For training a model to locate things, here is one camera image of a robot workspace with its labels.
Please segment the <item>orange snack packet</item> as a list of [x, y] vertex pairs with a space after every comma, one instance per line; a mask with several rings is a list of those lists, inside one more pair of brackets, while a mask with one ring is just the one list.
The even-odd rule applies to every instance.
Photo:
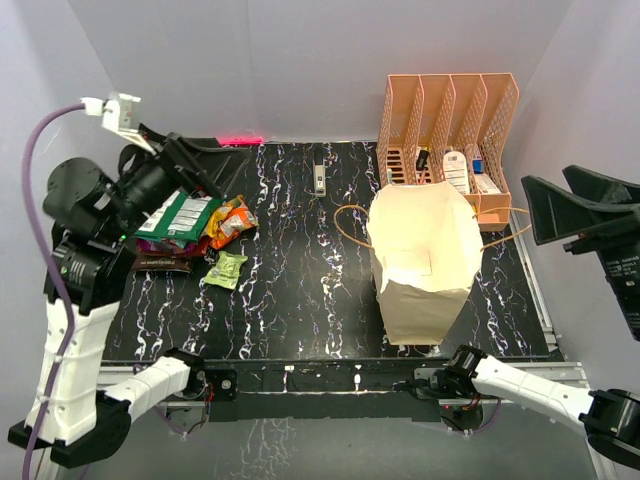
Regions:
[[205, 233], [209, 238], [209, 247], [220, 250], [241, 233], [258, 226], [258, 220], [246, 205], [244, 196], [238, 195], [213, 212]]

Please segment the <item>dark green white snack bag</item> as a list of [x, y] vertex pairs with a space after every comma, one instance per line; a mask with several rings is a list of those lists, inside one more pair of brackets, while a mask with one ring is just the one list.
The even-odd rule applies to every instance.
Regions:
[[134, 236], [150, 241], [196, 243], [202, 237], [211, 215], [221, 204], [218, 198], [194, 198], [176, 191], [146, 219]]

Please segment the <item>purple snack packet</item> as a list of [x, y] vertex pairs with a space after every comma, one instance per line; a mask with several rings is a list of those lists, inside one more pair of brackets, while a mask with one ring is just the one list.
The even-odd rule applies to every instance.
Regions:
[[186, 243], [183, 246], [172, 242], [151, 241], [142, 238], [136, 239], [137, 249], [144, 254], [158, 255], [187, 255], [199, 248], [198, 243]]

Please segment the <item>light green snack packet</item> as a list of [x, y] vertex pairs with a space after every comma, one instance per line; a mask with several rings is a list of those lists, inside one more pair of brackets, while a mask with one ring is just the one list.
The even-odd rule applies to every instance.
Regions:
[[234, 290], [240, 279], [241, 268], [247, 260], [247, 256], [221, 251], [217, 261], [205, 275], [204, 283]]

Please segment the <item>brown sea salt packet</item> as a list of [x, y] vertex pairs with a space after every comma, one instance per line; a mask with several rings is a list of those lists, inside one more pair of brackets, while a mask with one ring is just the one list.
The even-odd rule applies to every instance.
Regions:
[[168, 256], [137, 256], [131, 266], [131, 272], [178, 272], [190, 273], [193, 261], [190, 258]]

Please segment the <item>beige paper bag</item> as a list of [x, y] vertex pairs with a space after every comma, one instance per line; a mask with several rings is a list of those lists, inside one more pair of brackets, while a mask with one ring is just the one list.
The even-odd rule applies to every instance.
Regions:
[[438, 345], [470, 295], [485, 250], [479, 218], [450, 183], [388, 184], [366, 216], [376, 299], [392, 345]]

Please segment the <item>red snack packet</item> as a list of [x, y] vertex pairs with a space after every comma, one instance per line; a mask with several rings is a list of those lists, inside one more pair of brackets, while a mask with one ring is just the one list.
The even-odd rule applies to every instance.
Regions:
[[192, 257], [204, 256], [210, 247], [211, 238], [209, 236], [203, 236], [197, 245], [191, 250], [190, 255]]

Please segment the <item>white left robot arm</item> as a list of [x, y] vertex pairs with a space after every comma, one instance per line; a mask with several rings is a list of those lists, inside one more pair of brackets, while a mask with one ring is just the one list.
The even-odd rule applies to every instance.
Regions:
[[201, 357], [171, 348], [119, 384], [98, 384], [107, 334], [135, 262], [135, 233], [173, 194], [222, 198], [249, 162], [246, 148], [169, 134], [150, 150], [126, 147], [117, 179], [92, 160], [63, 161], [43, 203], [52, 218], [44, 245], [47, 335], [41, 378], [27, 417], [8, 432], [27, 454], [84, 467], [112, 456], [132, 424], [164, 399], [201, 396]]

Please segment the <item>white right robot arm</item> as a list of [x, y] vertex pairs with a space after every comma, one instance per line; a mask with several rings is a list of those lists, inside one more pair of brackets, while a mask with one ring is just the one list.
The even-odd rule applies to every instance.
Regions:
[[[563, 241], [573, 255], [597, 254], [624, 320], [639, 336], [639, 187], [577, 165], [563, 170], [568, 189], [536, 176], [521, 183], [534, 240]], [[536, 376], [480, 349], [460, 346], [443, 368], [403, 384], [418, 400], [486, 397], [512, 401], [585, 436], [609, 460], [639, 467], [639, 396], [621, 389], [589, 390]]]

